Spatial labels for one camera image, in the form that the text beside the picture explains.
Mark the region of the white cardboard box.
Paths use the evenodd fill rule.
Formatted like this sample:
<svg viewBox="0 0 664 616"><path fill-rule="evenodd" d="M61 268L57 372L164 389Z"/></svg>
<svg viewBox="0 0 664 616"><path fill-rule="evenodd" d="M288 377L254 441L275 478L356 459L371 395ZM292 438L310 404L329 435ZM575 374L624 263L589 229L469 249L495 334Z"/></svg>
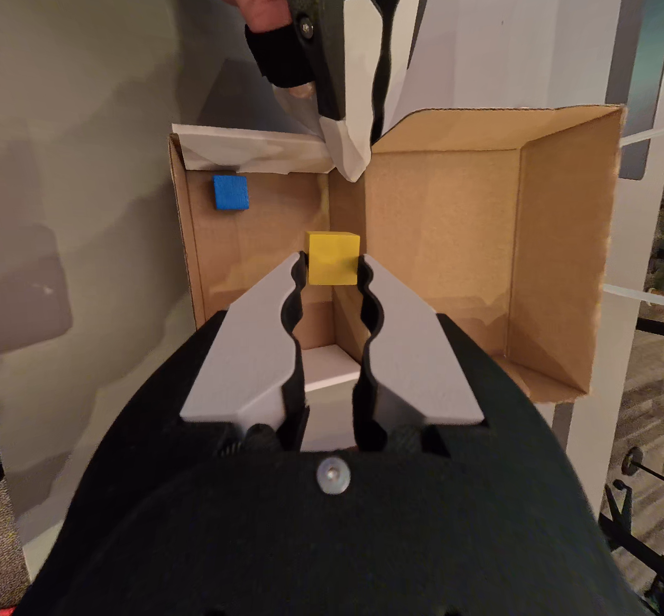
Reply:
<svg viewBox="0 0 664 616"><path fill-rule="evenodd" d="M451 320L535 403L590 393L619 170L621 106L421 110L372 147L358 181L314 136L174 126L169 137L196 327L307 231L360 235L370 255ZM250 208L217 211L212 176L246 176ZM302 289L302 358L361 363L355 286Z"/></svg>

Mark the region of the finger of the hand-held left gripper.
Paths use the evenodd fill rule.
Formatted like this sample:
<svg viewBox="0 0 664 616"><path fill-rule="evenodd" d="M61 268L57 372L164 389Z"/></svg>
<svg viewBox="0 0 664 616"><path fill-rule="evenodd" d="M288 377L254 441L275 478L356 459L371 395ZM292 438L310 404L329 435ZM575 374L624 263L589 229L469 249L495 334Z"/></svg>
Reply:
<svg viewBox="0 0 664 616"><path fill-rule="evenodd" d="M383 21L373 0L344 0L344 99L340 120L320 117L323 139L336 169L356 182L371 158L375 119L372 94L382 46Z"/></svg>
<svg viewBox="0 0 664 616"><path fill-rule="evenodd" d="M372 84L372 142L389 129L396 111L411 57L419 1L372 0L382 22L380 54Z"/></svg>

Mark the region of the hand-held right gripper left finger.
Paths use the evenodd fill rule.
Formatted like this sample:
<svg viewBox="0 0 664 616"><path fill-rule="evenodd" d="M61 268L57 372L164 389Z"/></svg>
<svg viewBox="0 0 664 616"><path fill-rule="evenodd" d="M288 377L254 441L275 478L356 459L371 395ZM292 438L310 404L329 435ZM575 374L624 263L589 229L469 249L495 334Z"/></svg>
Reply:
<svg viewBox="0 0 664 616"><path fill-rule="evenodd" d="M310 408L302 350L304 252L289 255L226 311L181 408L188 423L230 423L245 436L257 424L303 437Z"/></svg>

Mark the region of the black metal stand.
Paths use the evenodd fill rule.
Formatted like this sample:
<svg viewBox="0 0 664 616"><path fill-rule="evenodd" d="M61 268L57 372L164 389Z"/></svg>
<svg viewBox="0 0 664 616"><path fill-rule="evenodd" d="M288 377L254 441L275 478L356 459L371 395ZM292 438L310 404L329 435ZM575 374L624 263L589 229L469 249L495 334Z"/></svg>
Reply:
<svg viewBox="0 0 664 616"><path fill-rule="evenodd" d="M663 474L644 464L643 450L632 446L620 464L620 475L604 487L604 496L610 514L600 513L598 524L611 552L623 549L646 568L655 572L656 579L663 579L663 555L658 554L632 533L634 490L625 479L643 472L660 482Z"/></svg>

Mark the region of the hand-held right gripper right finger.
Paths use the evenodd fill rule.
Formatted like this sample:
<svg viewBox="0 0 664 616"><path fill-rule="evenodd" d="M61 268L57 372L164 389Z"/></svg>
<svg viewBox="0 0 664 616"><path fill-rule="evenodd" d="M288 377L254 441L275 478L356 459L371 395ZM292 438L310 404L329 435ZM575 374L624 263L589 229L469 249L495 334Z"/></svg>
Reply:
<svg viewBox="0 0 664 616"><path fill-rule="evenodd" d="M361 321L369 330L353 389L358 446L386 446L403 427L485 420L431 305L370 255L358 261Z"/></svg>

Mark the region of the blue cube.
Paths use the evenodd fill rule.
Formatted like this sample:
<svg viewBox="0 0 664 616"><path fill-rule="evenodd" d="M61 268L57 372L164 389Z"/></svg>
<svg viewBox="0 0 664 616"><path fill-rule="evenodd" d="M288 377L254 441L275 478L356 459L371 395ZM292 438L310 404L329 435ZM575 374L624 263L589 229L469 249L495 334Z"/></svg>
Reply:
<svg viewBox="0 0 664 616"><path fill-rule="evenodd" d="M217 211L245 211L250 208L248 181L244 175L212 176L214 206Z"/></svg>

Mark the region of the yellow cube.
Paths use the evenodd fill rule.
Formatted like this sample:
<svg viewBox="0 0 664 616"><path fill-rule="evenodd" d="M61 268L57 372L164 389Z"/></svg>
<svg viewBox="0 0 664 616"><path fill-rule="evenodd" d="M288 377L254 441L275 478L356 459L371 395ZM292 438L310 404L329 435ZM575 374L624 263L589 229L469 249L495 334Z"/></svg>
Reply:
<svg viewBox="0 0 664 616"><path fill-rule="evenodd" d="M357 285L360 235L307 231L306 238L308 284L332 287Z"/></svg>

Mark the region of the clear acrylic stand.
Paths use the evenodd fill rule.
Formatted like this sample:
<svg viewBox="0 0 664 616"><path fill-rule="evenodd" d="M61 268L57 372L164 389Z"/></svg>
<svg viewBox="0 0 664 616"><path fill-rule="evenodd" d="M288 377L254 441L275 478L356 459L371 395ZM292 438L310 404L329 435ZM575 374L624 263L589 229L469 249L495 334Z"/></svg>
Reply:
<svg viewBox="0 0 664 616"><path fill-rule="evenodd" d="M642 179L617 182L603 291L662 306L663 296L643 287L663 196L663 128L623 137L620 146L643 142L649 151Z"/></svg>

